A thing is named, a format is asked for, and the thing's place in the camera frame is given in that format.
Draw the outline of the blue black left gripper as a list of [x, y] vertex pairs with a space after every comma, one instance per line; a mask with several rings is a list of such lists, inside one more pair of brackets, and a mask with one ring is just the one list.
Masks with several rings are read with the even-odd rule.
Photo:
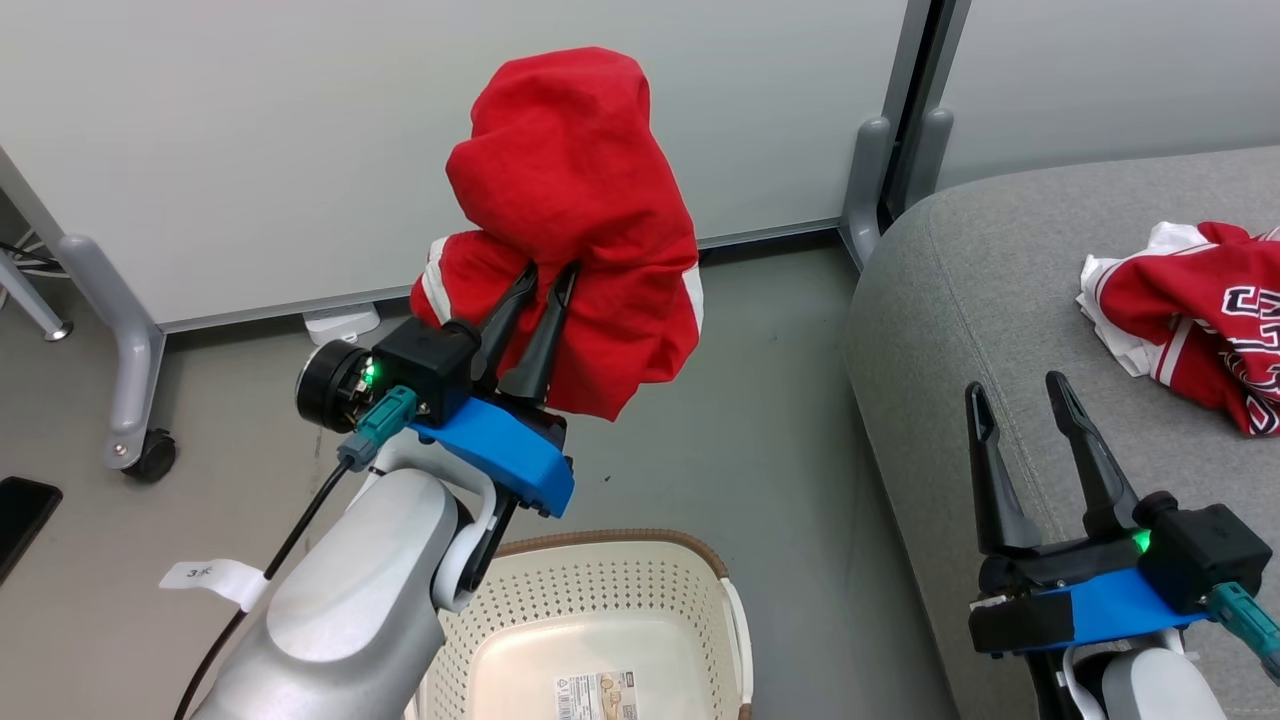
[[[538, 287], [538, 266], [529, 263], [480, 325], [480, 347], [472, 357], [471, 380], [477, 391], [495, 391], [524, 406], [544, 406], [580, 263], [567, 264], [547, 292], [545, 307], [520, 361], [502, 378], [498, 372]], [[470, 400], [443, 427], [410, 425], [480, 474], [481, 510], [458, 530], [436, 571], [438, 591], [476, 591], [517, 509], [544, 518], [562, 518], [575, 491], [572, 462], [547, 434], [507, 410]]]

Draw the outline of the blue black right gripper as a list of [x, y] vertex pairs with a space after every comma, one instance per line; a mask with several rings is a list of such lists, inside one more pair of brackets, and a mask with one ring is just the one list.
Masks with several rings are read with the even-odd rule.
[[965, 388], [980, 597], [968, 626], [978, 653], [1038, 653], [1185, 628], [1203, 609], [1179, 612], [1138, 569], [1148, 536], [1132, 514], [1137, 493], [1083, 402], [1061, 372], [1044, 384], [1059, 432], [1068, 439], [1091, 539], [1041, 546], [1000, 451], [1000, 428], [982, 383]]

